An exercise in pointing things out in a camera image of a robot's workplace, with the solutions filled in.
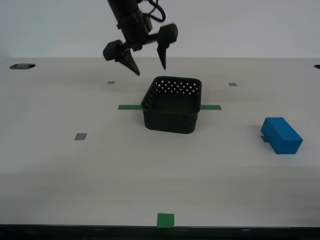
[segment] white table surface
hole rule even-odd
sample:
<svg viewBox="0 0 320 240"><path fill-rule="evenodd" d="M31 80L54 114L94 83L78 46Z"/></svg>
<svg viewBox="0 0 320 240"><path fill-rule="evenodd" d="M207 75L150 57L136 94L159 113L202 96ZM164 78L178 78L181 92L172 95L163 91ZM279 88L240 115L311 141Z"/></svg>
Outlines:
<svg viewBox="0 0 320 240"><path fill-rule="evenodd" d="M141 76L104 59L1 63L0 224L155 226L172 213L176 226L319 227L320 59L136 62ZM157 76L201 80L202 104L222 110L202 110L188 135L117 110ZM262 141L266 117L301 135L297 154Z"/></svg>

